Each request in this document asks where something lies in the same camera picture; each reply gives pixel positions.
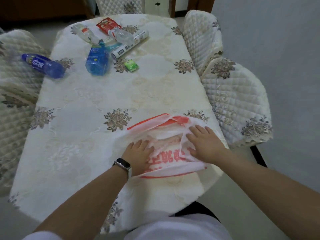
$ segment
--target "floral tablecloth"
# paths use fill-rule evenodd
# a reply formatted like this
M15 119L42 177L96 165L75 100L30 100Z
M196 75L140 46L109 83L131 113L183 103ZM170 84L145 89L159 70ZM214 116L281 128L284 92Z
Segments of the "floral tablecloth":
M150 37L118 61L105 76L92 76L85 62L90 44L71 26L59 32L51 59L67 72L46 77L9 201L43 221L77 190L109 169L115 158L113 137L119 131L162 113L196 117L216 131L227 147L175 20L142 14L113 16L131 33ZM99 38L95 25L83 21ZM133 59L139 69L124 67ZM130 180L119 193L101 233L130 230L195 201L221 176L215 166L178 177Z

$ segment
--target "white plastic bag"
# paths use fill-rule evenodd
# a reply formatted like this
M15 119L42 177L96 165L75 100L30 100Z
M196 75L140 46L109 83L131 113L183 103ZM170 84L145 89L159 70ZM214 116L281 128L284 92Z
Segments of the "white plastic bag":
M149 140L148 147L154 146L149 170L138 177L162 178L193 173L206 168L204 162L187 150L189 147L194 149L186 134L191 133L189 127L195 125L206 126L197 118L165 113L121 131L114 143L115 147L123 149L130 142L143 139Z

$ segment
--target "blue bottle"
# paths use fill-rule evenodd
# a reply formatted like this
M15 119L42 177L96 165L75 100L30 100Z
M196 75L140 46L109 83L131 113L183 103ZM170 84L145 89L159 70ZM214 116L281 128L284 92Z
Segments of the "blue bottle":
M92 75L103 76L109 69L109 53L105 43L100 40L98 45L91 47L85 67Z
M34 69L52 78L62 78L66 72L66 68L60 63L50 60L45 56L38 54L23 54L21 58L27 64L32 65Z

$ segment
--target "person's right arm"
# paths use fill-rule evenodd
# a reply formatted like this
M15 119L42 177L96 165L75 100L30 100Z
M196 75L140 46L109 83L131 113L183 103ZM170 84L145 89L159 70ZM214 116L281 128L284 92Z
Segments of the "person's right arm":
M238 159L209 128L190 127L191 155L217 165L292 239L320 239L320 194L274 170Z

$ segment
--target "black pants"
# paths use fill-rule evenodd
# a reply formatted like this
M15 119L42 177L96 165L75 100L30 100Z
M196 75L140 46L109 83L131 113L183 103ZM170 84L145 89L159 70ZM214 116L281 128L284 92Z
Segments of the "black pants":
M178 217L191 214L205 214L208 216L212 216L219 221L219 219L215 216L215 214L212 213L211 210L196 201L192 202L189 206L177 212L174 216Z

